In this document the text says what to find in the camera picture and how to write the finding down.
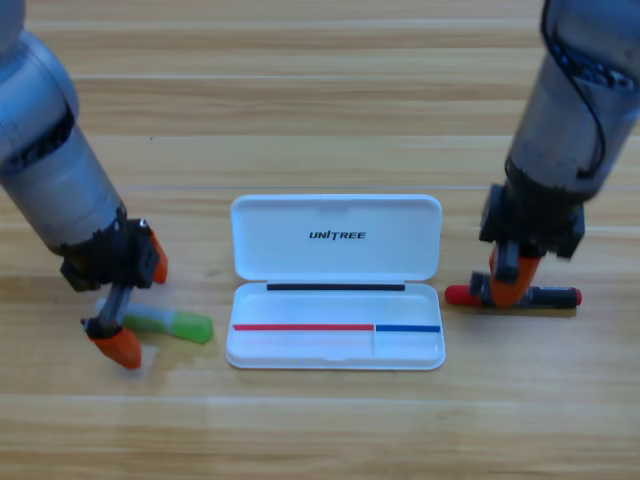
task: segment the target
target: gray robot arm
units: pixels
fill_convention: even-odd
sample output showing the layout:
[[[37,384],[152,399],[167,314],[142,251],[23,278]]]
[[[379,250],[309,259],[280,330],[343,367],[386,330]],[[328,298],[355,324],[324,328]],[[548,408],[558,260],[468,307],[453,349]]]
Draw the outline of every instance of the gray robot arm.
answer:
[[[76,291],[111,284],[84,321],[89,338],[127,368],[141,361],[122,327],[134,287],[163,283],[167,259],[149,225],[127,210],[77,124],[78,98],[56,56],[23,29],[24,0],[0,1],[0,185]]]
[[[480,240],[494,243],[490,289],[501,306],[526,292],[539,260],[570,259],[583,204],[619,157],[640,109],[640,0],[547,0],[547,49]],[[477,277],[472,283],[480,285]]]

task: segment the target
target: white plastic case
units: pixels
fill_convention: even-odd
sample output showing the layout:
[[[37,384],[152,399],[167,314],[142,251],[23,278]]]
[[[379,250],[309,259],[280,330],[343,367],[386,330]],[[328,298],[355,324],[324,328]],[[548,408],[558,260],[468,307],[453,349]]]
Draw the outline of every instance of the white plastic case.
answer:
[[[429,370],[445,360],[442,207],[429,195],[248,195],[231,207],[239,368]]]

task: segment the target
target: table surface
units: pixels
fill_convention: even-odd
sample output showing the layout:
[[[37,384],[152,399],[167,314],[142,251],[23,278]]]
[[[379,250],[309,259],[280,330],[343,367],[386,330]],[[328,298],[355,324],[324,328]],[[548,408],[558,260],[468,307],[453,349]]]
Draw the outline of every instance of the table surface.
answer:
[[[31,0],[71,72],[80,123],[170,258],[134,299],[215,319],[207,346],[146,334],[127,372],[0,198],[0,478],[637,479],[640,138],[587,206],[569,316],[442,301],[431,372],[244,371],[225,359],[230,203],[248,193],[427,193],[443,297],[490,246],[482,203],[543,55],[532,0]]]

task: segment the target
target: marker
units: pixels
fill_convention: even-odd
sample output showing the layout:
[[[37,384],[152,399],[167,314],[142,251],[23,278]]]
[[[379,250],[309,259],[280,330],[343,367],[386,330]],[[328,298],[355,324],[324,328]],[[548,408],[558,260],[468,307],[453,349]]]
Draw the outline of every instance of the marker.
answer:
[[[469,285],[451,285],[444,292],[452,305],[496,307],[490,293],[472,295]],[[582,303],[582,292],[573,287],[529,287],[525,296],[512,308],[576,308]]]
[[[100,312],[105,300],[96,303]],[[132,330],[164,333],[195,343],[207,343],[213,339],[211,317],[185,310],[158,308],[139,303],[130,303],[124,314],[123,326]]]

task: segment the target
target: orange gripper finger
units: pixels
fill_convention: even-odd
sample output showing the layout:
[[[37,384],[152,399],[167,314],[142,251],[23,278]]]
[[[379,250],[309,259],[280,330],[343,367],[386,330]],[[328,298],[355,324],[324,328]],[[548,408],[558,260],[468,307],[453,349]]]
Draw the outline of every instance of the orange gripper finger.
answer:
[[[92,338],[105,357],[130,370],[140,368],[142,364],[142,347],[135,334],[122,328],[111,338]]]
[[[493,302],[499,307],[510,307],[518,303],[527,293],[527,290],[529,290],[541,259],[542,257],[520,257],[518,261],[519,273],[516,282],[513,284],[498,282],[493,276],[496,260],[496,249],[494,248],[489,258],[489,266],[491,267],[492,273],[489,288],[491,288]]]
[[[153,231],[151,232],[151,241],[153,242],[153,246],[160,257],[158,265],[156,266],[156,271],[153,273],[153,281],[156,283],[165,283],[167,281],[167,276],[169,275],[169,259],[167,258],[166,253],[164,253],[164,250]]]

